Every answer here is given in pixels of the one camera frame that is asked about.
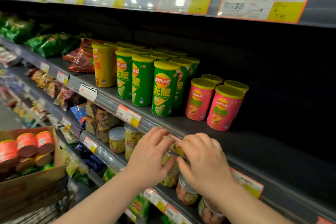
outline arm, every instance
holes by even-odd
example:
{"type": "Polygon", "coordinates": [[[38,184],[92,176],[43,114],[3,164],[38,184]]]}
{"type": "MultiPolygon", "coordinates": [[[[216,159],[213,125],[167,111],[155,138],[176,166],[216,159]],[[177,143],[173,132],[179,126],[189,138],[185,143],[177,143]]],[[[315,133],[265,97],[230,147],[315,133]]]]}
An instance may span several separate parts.
{"type": "Polygon", "coordinates": [[[237,184],[218,141],[204,133],[188,135],[178,145],[190,161],[177,161],[187,183],[214,202],[232,224],[291,224],[237,184]]]}
{"type": "Polygon", "coordinates": [[[55,224],[115,223],[137,194],[160,183],[173,168],[174,158],[162,166],[166,151],[175,142],[170,137],[162,140],[167,135],[168,130],[161,127],[151,129],[138,142],[124,171],[57,219],[55,224]]]}

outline left hand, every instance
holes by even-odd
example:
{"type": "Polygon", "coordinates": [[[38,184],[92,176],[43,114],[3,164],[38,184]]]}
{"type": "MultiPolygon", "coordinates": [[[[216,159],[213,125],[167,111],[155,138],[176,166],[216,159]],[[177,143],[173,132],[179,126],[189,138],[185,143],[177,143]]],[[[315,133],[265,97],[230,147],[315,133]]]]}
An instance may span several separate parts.
{"type": "Polygon", "coordinates": [[[168,136],[169,131],[162,127],[152,128],[135,147],[124,172],[134,179],[138,189],[144,190],[159,184],[171,172],[175,157],[164,165],[162,159],[175,140],[168,136]]]}

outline right hand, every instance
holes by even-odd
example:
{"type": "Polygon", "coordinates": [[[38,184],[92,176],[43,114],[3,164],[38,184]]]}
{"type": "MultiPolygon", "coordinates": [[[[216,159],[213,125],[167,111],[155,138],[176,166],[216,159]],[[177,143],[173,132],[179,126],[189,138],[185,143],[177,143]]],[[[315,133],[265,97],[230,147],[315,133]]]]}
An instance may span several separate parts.
{"type": "Polygon", "coordinates": [[[187,183],[200,195],[215,200],[219,191],[230,189],[235,184],[221,145],[207,134],[188,135],[178,147],[185,152],[191,168],[177,158],[180,171],[187,183]]]}

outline red can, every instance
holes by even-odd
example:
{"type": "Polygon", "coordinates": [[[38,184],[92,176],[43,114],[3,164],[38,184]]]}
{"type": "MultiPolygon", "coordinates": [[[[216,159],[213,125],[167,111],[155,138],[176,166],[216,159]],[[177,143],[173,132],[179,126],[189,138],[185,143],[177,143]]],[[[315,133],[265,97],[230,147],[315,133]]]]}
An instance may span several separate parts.
{"type": "Polygon", "coordinates": [[[49,131],[43,131],[36,135],[39,155],[51,153],[55,149],[53,135],[49,131]]]}
{"type": "Polygon", "coordinates": [[[33,133],[19,135],[16,139],[16,143],[20,158],[28,158],[37,153],[37,142],[33,133]]]}
{"type": "Polygon", "coordinates": [[[11,168],[19,162],[18,150],[15,140],[6,140],[0,142],[0,167],[11,168]]]}

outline hand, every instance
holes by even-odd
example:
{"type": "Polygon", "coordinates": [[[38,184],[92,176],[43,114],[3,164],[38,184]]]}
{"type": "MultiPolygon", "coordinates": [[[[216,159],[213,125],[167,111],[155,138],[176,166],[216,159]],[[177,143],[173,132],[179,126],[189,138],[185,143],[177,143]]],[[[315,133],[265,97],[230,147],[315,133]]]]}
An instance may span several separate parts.
{"type": "Polygon", "coordinates": [[[221,145],[207,134],[188,135],[176,146],[181,147],[191,168],[177,158],[180,171],[187,183],[200,195],[215,201],[216,194],[235,184],[221,145]]]}
{"type": "Polygon", "coordinates": [[[145,134],[135,147],[124,172],[134,179],[139,190],[159,184],[171,172],[174,166],[174,157],[171,157],[163,166],[162,159],[175,140],[168,136],[167,129],[152,128],[145,134]]]}

